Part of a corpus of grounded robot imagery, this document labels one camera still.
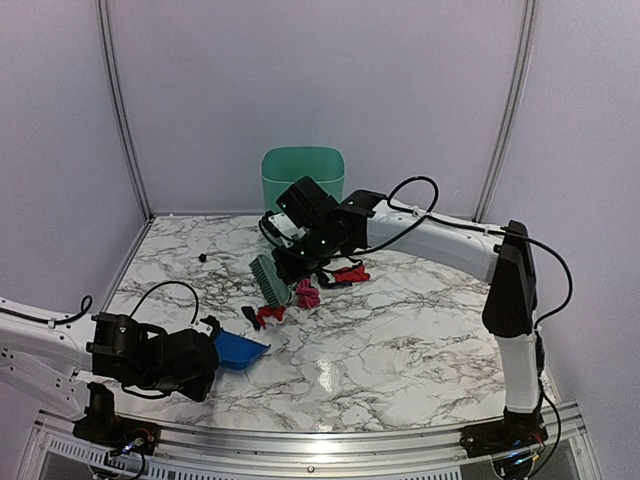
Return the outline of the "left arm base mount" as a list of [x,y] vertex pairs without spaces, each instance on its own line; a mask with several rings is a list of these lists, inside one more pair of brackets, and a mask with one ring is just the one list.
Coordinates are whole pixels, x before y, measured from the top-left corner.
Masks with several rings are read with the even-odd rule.
[[134,420],[128,417],[85,417],[74,423],[73,436],[111,450],[124,451],[127,445],[141,439],[142,444],[133,450],[152,455],[157,445],[160,426],[156,423]]

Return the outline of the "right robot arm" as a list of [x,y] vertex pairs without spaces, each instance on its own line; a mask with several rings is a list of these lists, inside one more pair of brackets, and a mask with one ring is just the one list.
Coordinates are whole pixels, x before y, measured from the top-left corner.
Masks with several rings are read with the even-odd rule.
[[505,382],[500,419],[464,429],[461,443],[480,449],[520,448],[547,439],[542,416],[544,350],[537,332],[536,272],[526,227],[477,224],[409,207],[392,195],[360,189],[337,200],[312,178],[291,184],[259,221],[273,250],[264,269],[270,302],[286,288],[339,260],[392,250],[460,273],[488,290],[481,312],[494,338]]

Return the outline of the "blue plastic dustpan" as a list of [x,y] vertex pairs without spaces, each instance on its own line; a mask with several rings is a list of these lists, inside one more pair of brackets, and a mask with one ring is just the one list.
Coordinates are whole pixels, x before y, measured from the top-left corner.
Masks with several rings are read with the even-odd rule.
[[216,335],[214,346],[219,364],[233,371],[248,369],[270,349],[269,345],[225,330],[220,330]]

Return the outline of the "light green hand brush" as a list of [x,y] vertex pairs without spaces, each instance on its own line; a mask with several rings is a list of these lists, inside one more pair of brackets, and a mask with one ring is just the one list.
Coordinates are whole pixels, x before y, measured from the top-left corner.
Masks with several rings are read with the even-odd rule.
[[271,307],[285,307],[291,301],[291,290],[278,276],[275,263],[271,257],[259,254],[249,263],[251,274]]

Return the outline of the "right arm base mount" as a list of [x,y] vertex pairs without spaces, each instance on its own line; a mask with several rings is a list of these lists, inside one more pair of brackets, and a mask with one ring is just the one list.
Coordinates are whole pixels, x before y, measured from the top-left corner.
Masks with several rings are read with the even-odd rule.
[[548,438],[544,424],[526,426],[498,420],[464,427],[459,444],[469,458],[476,458],[522,449]]

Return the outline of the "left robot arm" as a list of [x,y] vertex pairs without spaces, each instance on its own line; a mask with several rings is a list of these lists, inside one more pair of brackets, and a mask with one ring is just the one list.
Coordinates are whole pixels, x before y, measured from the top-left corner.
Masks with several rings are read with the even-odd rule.
[[90,306],[62,315],[2,300],[1,380],[72,421],[80,439],[109,447],[142,440],[150,449],[159,426],[118,415],[113,392],[80,373],[148,399],[178,393],[201,402],[219,367],[220,324],[209,316],[169,333],[123,314],[91,314]]

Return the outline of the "white paper scrap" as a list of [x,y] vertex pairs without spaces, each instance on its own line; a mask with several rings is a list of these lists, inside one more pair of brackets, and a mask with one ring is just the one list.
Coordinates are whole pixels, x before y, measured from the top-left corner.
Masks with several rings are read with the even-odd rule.
[[265,318],[268,326],[284,326],[284,325],[333,325],[338,322],[344,322],[347,317],[340,311],[334,310],[328,304],[321,303],[311,309],[304,309],[296,305],[290,305],[284,308],[281,318],[270,315]]

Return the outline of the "pink paper scrap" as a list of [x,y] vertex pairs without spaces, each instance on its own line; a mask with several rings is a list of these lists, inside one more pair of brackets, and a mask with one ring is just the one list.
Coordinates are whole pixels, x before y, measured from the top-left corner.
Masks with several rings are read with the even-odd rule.
[[305,278],[297,284],[295,293],[299,308],[312,309],[320,304],[319,290],[312,285],[309,278]]

